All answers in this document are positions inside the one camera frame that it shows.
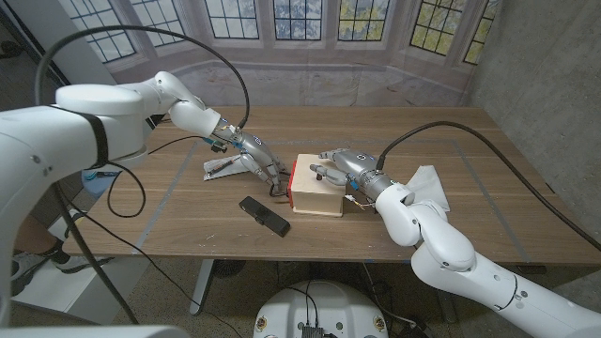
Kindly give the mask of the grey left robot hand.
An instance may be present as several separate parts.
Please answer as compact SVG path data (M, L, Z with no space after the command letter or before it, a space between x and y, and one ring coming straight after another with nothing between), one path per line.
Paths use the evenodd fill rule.
M240 162L261 180L270 182L278 193L282 192L285 166L260 138L232 125L216 127L212 133L240 149Z

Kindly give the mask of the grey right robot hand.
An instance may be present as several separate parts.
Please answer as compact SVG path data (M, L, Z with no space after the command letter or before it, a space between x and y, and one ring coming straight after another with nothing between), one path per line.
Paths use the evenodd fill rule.
M321 152L318 157L333 162L335 167L311 164L310 169L313 172L333 185L350 185L373 201L393 185L390 177L377 169L378 162L367 153L337 148Z

